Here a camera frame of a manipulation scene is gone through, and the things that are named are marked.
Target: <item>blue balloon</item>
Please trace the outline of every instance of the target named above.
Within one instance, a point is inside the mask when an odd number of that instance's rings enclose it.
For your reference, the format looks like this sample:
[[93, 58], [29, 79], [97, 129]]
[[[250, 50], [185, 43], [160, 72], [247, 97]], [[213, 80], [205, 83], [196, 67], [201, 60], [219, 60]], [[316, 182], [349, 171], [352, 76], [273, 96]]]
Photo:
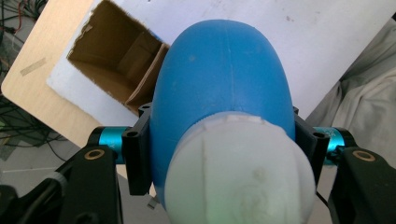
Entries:
[[294, 116], [282, 64], [268, 40], [238, 21], [202, 21], [169, 49], [150, 118], [151, 173], [159, 199], [177, 143], [200, 119], [223, 111], [260, 116], [294, 140]]

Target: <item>wire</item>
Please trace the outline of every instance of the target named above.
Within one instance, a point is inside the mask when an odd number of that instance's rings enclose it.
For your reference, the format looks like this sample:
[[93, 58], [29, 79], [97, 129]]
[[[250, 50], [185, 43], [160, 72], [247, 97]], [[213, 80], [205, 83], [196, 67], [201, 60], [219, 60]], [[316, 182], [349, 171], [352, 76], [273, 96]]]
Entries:
[[329, 207], [329, 205], [328, 205], [326, 199], [324, 199], [323, 196], [321, 196], [321, 195], [319, 194], [319, 192], [317, 192], [317, 196], [318, 196], [318, 198], [324, 203], [324, 205], [326, 205], [326, 207]]
[[[18, 18], [19, 18], [20, 23], [19, 23], [19, 27], [17, 29], [5, 26], [5, 24], [4, 24], [4, 22], [5, 22], [4, 11], [5, 11], [5, 9], [7, 9], [7, 11], [10, 11], [10, 12], [18, 13]], [[17, 10], [14, 11], [14, 8], [12, 8], [12, 7], [8, 6], [8, 5], [5, 5], [4, 4], [4, 0], [2, 0], [2, 25], [1, 25], [0, 29], [2, 29], [5, 32], [12, 33], [12, 34], [15, 34], [16, 31], [21, 29], [21, 2], [18, 3]]]
[[47, 141], [47, 144], [49, 145], [50, 150], [53, 152], [53, 154], [54, 154], [56, 157], [58, 157], [59, 160], [61, 160], [61, 161], [66, 161], [64, 158], [62, 158], [60, 155], [58, 155], [58, 153], [55, 152], [55, 150], [53, 149], [53, 147], [52, 147], [52, 145], [50, 144], [49, 141]]
[[18, 10], [15, 7], [9, 6], [7, 4], [4, 4], [4, 10], [9, 11], [9, 12], [18, 13]]
[[60, 134], [58, 134], [58, 136], [54, 137], [54, 138], [47, 138], [49, 142], [52, 141], [60, 141], [60, 142], [64, 142], [64, 141], [68, 141], [65, 137], [61, 136]]
[[53, 197], [57, 190], [59, 190], [59, 184], [56, 181], [51, 181], [47, 188], [33, 201], [33, 203], [26, 209], [18, 223], [25, 224], [30, 223], [32, 218], [35, 217], [35, 211], [40, 208], [45, 202]]
[[12, 37], [12, 48], [15, 50], [15, 48], [14, 48], [14, 42], [15, 42], [15, 39], [17, 39], [17, 40], [19, 40], [22, 44], [24, 44], [24, 41], [23, 40], [21, 40], [19, 37], [17, 37], [17, 34], [15, 33], [14, 34], [14, 37]]
[[21, 16], [21, 2], [18, 3], [18, 19], [20, 20], [20, 25], [18, 28], [15, 30], [15, 34], [21, 29], [22, 26], [22, 16]]
[[47, 0], [35, 0], [35, 1], [25, 0], [23, 6], [23, 12], [25, 15], [29, 15], [32, 19], [37, 21], [41, 15], [42, 9], [47, 4], [47, 2], [48, 2]]
[[[22, 17], [30, 18], [30, 17], [27, 16], [27, 15], [21, 15], [21, 16], [22, 16]], [[4, 18], [4, 21], [13, 20], [13, 19], [16, 19], [16, 18], [18, 18], [18, 17], [19, 17], [18, 15], [16, 15], [16, 16], [10, 16], [10, 17]]]
[[4, 63], [4, 64], [8, 67], [8, 69], [9, 69], [9, 67], [10, 67], [10, 66], [9, 66], [9, 63], [6, 62], [6, 60], [0, 58], [0, 61], [1, 61], [1, 63]]
[[0, 133], [7, 133], [0, 139], [18, 138], [32, 142], [30, 146], [6, 144], [9, 147], [41, 147], [47, 142], [63, 140], [61, 135], [4, 97], [0, 97], [0, 121], [5, 123]]
[[[4, 0], [1, 1], [1, 25], [0, 28], [4, 27]], [[4, 30], [0, 30], [0, 46], [3, 44]]]

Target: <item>white plastic cap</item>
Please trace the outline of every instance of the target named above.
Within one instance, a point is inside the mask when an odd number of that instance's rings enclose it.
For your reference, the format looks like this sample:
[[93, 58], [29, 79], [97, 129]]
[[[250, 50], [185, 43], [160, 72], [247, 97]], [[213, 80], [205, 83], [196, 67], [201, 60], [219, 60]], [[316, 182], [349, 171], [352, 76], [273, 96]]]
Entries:
[[219, 113], [180, 140], [165, 183], [173, 224], [305, 223], [315, 200], [305, 154], [260, 117]]

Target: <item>white foam board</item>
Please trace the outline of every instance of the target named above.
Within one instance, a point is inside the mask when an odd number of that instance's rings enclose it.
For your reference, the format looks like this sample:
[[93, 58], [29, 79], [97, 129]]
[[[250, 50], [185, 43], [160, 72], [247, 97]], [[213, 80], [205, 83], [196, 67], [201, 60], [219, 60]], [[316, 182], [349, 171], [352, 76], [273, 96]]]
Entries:
[[[256, 27], [274, 46], [302, 118], [312, 112], [396, 11], [394, 0], [114, 2], [170, 45], [198, 21], [227, 19]], [[66, 60], [88, 18], [89, 14], [64, 50], [48, 85], [104, 125], [131, 125], [136, 116]]]

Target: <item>cable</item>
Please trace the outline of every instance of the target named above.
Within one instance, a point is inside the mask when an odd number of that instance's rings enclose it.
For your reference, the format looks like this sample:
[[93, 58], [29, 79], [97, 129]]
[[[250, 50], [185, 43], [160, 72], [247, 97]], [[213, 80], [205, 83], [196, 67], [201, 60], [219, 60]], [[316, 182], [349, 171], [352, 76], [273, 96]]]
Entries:
[[0, 137], [0, 139], [7, 139], [7, 138], [12, 138], [12, 137], [19, 137], [19, 136], [21, 136], [22, 134], [14, 134], [14, 135], [9, 135], [9, 136], [6, 136], [6, 137]]
[[9, 11], [9, 12], [18, 13], [18, 10], [15, 7], [9, 6], [7, 4], [4, 4], [4, 10]]
[[[21, 15], [22, 17], [26, 17], [26, 18], [31, 18], [30, 16], [27, 16], [27, 15]], [[4, 18], [4, 21], [9, 21], [9, 20], [13, 20], [13, 19], [17, 19], [19, 16], [18, 15], [16, 15], [16, 16], [10, 16], [10, 17], [7, 17], [7, 18]]]
[[12, 44], [15, 42], [14, 41], [15, 39], [19, 40], [22, 44], [24, 44], [24, 41], [21, 40], [19, 37], [17, 37], [17, 34], [15, 34], [14, 37], [12, 37]]
[[318, 196], [318, 198], [324, 203], [324, 205], [326, 205], [326, 207], [329, 207], [329, 205], [328, 205], [326, 199], [324, 199], [323, 196], [321, 196], [321, 195], [319, 194], [319, 192], [317, 192], [317, 196]]
[[[10, 135], [23, 135], [26, 138], [39, 141], [41, 145], [45, 144], [46, 141], [52, 140], [48, 138], [49, 133], [53, 132], [51, 128], [12, 104], [5, 97], [0, 97], [0, 121], [6, 124], [0, 132], [14, 132]], [[26, 133], [31, 133], [32, 131], [36, 131], [38, 136], [37, 134], [26, 135]]]
[[[1, 1], [1, 25], [0, 27], [4, 27], [4, 0]], [[0, 46], [3, 44], [4, 30], [0, 29]]]
[[58, 134], [58, 136], [56, 136], [54, 138], [48, 137], [47, 139], [48, 139], [49, 142], [52, 142], [52, 141], [60, 141], [60, 142], [68, 141], [65, 137], [61, 136], [60, 134]]
[[23, 12], [25, 15], [29, 14], [32, 19], [37, 21], [39, 16], [41, 15], [43, 7], [47, 4], [47, 2], [47, 0], [25, 1], [23, 6]]
[[59, 190], [60, 185], [55, 181], [51, 180], [47, 188], [33, 201], [33, 203], [26, 209], [19, 220], [19, 224], [30, 223], [30, 221], [35, 217], [35, 212], [39, 209], [45, 202], [47, 202], [56, 191]]
[[59, 156], [58, 153], [55, 152], [55, 150], [53, 149], [53, 147], [52, 147], [52, 145], [50, 144], [49, 141], [47, 141], [47, 144], [49, 145], [50, 150], [53, 152], [53, 154], [54, 154], [56, 157], [58, 157], [59, 160], [61, 160], [61, 161], [66, 161], [64, 158], [62, 158], [61, 156]]
[[4, 71], [4, 70], [3, 70], [3, 64], [4, 64], [4, 65], [6, 65], [6, 66], [7, 66], [7, 68], [8, 68], [8, 70], [9, 70], [9, 67], [10, 67], [10, 66], [9, 66], [9, 63], [8, 63], [8, 62], [6, 62], [6, 60], [5, 60], [5, 59], [3, 59], [3, 58], [0, 58], [0, 62], [1, 62], [1, 66], [2, 66], [2, 68], [1, 68], [1, 69], [2, 69], [2, 71]]
[[22, 17], [21, 17], [21, 2], [18, 3], [18, 19], [20, 21], [20, 25], [18, 26], [18, 28], [15, 30], [15, 34], [21, 29], [22, 27]]

